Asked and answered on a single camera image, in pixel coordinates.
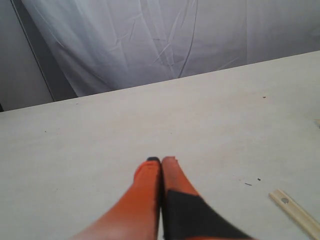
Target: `table surface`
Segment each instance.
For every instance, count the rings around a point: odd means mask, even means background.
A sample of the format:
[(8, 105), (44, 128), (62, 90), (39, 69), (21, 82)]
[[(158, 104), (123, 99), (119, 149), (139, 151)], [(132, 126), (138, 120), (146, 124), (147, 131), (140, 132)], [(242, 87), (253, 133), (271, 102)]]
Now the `table surface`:
[(0, 239), (72, 236), (167, 155), (249, 235), (308, 239), (268, 193), (320, 220), (314, 119), (320, 51), (0, 113)]

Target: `gray wall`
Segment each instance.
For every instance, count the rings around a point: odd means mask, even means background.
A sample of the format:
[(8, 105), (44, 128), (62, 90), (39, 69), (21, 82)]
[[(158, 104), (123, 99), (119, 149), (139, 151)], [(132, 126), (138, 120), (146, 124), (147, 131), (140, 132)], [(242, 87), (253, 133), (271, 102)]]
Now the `gray wall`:
[(3, 109), (52, 101), (10, 0), (0, 0), (0, 103)]

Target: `black tape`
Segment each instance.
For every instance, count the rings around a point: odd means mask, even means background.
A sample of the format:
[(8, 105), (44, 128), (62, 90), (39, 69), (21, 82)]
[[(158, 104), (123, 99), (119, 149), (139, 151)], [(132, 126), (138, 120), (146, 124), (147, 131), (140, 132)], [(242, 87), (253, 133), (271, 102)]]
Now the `black tape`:
[(252, 239), (223, 219), (200, 196), (169, 190), (162, 211), (166, 240), (192, 237)]

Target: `white fabric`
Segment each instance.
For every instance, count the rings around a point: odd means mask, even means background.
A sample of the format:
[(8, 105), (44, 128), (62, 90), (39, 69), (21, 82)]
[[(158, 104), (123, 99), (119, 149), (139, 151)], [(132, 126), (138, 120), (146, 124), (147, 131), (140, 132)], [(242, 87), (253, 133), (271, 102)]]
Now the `white fabric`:
[(22, 0), (78, 96), (320, 50), (319, 0)]

